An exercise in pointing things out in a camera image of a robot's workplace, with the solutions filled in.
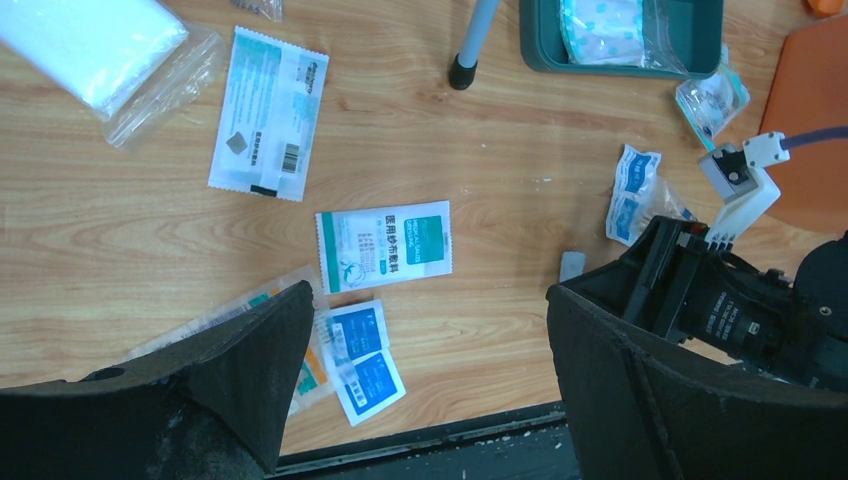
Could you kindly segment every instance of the sterile dressing packet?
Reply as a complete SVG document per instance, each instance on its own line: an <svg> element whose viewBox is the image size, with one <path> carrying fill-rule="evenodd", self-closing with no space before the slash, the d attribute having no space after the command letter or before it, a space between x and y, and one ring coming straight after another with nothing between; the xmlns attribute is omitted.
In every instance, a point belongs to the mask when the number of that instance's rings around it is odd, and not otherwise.
<svg viewBox="0 0 848 480"><path fill-rule="evenodd" d="M448 201L315 215L328 294L453 272Z"/></svg>
<svg viewBox="0 0 848 480"><path fill-rule="evenodd" d="M618 161L606 234L628 247L633 245L657 215L695 221L683 199L657 174L662 156L642 153L630 145Z"/></svg>
<svg viewBox="0 0 848 480"><path fill-rule="evenodd" d="M329 61L236 27L210 187L303 201Z"/></svg>
<svg viewBox="0 0 848 480"><path fill-rule="evenodd" d="M334 343L345 345L356 376L336 385L351 426L371 418L406 394L389 352L386 316L380 300L335 308L329 313Z"/></svg>

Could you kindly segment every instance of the alcohol swab packet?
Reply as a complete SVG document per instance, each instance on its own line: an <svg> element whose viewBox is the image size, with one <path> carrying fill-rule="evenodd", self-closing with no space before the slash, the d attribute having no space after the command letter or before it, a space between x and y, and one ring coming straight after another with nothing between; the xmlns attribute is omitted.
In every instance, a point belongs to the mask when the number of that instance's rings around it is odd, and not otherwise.
<svg viewBox="0 0 848 480"><path fill-rule="evenodd" d="M386 316L380 300L330 311L330 336L344 345L356 376L337 382L336 393L350 425L355 427L406 395L389 352Z"/></svg>
<svg viewBox="0 0 848 480"><path fill-rule="evenodd" d="M448 201L324 212L315 221L329 294L453 272Z"/></svg>
<svg viewBox="0 0 848 480"><path fill-rule="evenodd" d="M333 368L335 365L330 365L330 368L326 368L328 362L333 361L334 364L338 364L339 366L350 363L350 358L346 357L347 354L344 350L338 350L338 355L336 355L337 350L322 348L322 343L330 341L326 326L330 306L327 303L327 298L324 296L323 291L319 287L320 282L318 281L318 276L315 274L315 270L309 265L264 283L220 307L195 318L185 325L132 349L127 354L127 357L124 358L124 361L147 355L148 353L165 348L172 343L176 343L212 328L215 325L233 319L301 280L306 280L312 285L312 304L315 308L312 336L309 338L309 347L306 349L306 355L298 375L288 414L291 416L301 412L333 393L334 385L330 380L335 375L335 368ZM328 352L330 353L330 359L326 356Z"/></svg>
<svg viewBox="0 0 848 480"><path fill-rule="evenodd" d="M680 220L696 220L680 195L657 170L662 155L642 153L630 145L615 170L615 184L607 213L607 238L632 246L657 215Z"/></svg>
<svg viewBox="0 0 848 480"><path fill-rule="evenodd" d="M329 61L236 27L210 187L303 201Z"/></svg>

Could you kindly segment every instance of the small plastic bag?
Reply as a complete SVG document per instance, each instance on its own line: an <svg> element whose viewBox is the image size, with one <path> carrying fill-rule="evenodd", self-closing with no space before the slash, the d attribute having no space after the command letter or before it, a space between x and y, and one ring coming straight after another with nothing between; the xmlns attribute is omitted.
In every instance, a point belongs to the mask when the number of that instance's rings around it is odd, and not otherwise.
<svg viewBox="0 0 848 480"><path fill-rule="evenodd" d="M560 0L568 61L685 74L668 36L664 0Z"/></svg>
<svg viewBox="0 0 848 480"><path fill-rule="evenodd" d="M251 11L272 22L283 21L283 0L230 0L233 5Z"/></svg>
<svg viewBox="0 0 848 480"><path fill-rule="evenodd" d="M220 35L184 24L156 0L4 6L0 40L88 106L116 147L193 100L226 53Z"/></svg>
<svg viewBox="0 0 848 480"><path fill-rule="evenodd" d="M156 131L173 113L193 102L223 70L227 45L218 32L185 24L188 38L168 57L117 114L103 123L103 136L128 149Z"/></svg>
<svg viewBox="0 0 848 480"><path fill-rule="evenodd" d="M681 83L675 99L701 143L713 151L715 137L751 103L751 94L730 64L727 45L723 45L716 73L704 80Z"/></svg>
<svg viewBox="0 0 848 480"><path fill-rule="evenodd" d="M633 245L657 215L695 221L680 195L657 174L662 156L630 145L618 161L606 221L607 237Z"/></svg>

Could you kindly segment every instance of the green logo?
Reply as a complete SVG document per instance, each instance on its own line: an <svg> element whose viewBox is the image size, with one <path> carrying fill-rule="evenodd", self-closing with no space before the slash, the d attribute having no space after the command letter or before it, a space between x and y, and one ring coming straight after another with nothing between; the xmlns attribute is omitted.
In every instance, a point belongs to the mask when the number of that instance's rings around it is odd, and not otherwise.
<svg viewBox="0 0 848 480"><path fill-rule="evenodd" d="M442 217L411 218L403 222L406 234L406 263L436 262L445 259Z"/></svg>

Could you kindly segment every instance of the metal pole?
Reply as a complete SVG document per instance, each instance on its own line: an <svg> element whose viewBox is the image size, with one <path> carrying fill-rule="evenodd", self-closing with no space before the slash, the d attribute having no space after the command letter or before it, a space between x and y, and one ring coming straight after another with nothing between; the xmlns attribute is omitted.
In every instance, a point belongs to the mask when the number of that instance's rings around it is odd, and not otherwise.
<svg viewBox="0 0 848 480"><path fill-rule="evenodd" d="M477 0L462 49L453 59L453 64L448 71L448 82L454 89L465 90L474 82L477 58L480 56L480 50L483 49L486 34L489 33L489 28L495 20L498 4L500 0Z"/></svg>

